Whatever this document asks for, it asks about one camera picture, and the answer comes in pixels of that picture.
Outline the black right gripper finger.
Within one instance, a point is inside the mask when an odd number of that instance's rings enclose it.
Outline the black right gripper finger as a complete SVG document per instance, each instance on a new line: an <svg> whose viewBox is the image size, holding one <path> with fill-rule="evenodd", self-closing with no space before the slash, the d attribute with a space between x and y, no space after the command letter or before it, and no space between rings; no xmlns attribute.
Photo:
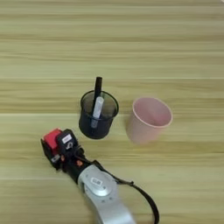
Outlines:
<svg viewBox="0 0 224 224"><path fill-rule="evenodd" d="M43 139L41 139L41 145L45 153L45 156L50 162L50 164L52 165L52 167L54 167L56 170L59 170L60 169L60 155L59 154L54 155L50 146Z"/></svg>

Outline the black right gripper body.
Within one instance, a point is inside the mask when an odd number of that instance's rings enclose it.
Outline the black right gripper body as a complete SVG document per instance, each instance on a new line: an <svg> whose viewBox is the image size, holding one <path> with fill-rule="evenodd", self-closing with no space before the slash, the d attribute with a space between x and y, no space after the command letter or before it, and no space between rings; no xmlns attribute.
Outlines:
<svg viewBox="0 0 224 224"><path fill-rule="evenodd" d="M66 155L56 155L51 158L51 163L56 170L67 173L75 183L78 183L81 173L92 164L86 159L82 148L72 149Z"/></svg>

